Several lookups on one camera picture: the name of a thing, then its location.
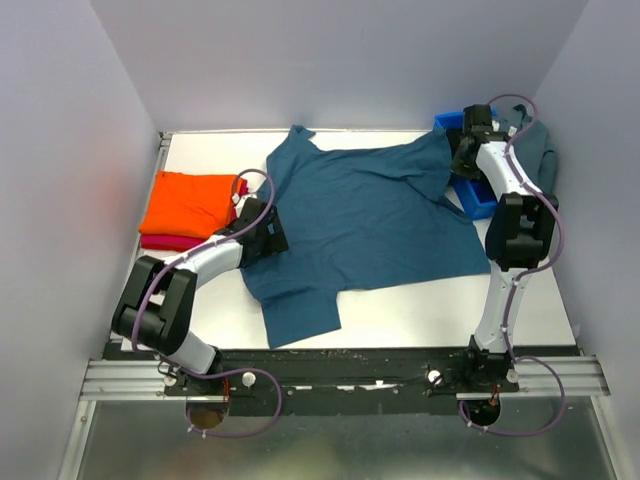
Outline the grey blue t shirt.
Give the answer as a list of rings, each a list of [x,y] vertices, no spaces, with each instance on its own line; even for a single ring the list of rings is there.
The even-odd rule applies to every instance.
[[[529,179],[545,194],[552,194],[559,155],[546,125],[532,119],[524,104],[516,104],[508,111],[506,122],[517,132],[528,128],[514,142],[516,156]]]

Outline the teal blue t shirt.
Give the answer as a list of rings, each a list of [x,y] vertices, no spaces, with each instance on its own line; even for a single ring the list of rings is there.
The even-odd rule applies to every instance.
[[[258,190],[288,249],[243,270],[270,347],[340,328],[337,296],[485,274],[472,221],[446,195],[452,153],[442,129],[383,148],[322,150],[293,126]]]

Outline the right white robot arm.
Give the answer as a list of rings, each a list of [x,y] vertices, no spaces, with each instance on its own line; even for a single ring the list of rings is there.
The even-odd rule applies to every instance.
[[[514,136],[494,127],[491,107],[463,110],[462,128],[448,135],[452,173],[486,180],[497,207],[485,236],[490,283],[485,307],[462,355],[460,379],[480,392],[506,379],[513,365],[513,332],[529,277],[542,271],[556,225],[558,201],[537,187],[517,160]]]

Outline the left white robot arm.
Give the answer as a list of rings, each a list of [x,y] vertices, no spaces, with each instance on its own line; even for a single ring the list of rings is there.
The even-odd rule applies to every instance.
[[[180,367],[201,395],[222,380],[218,348],[191,330],[197,290],[228,271],[243,269],[288,250],[277,207],[256,198],[204,243],[165,259],[143,255],[132,267],[111,321],[111,330]]]

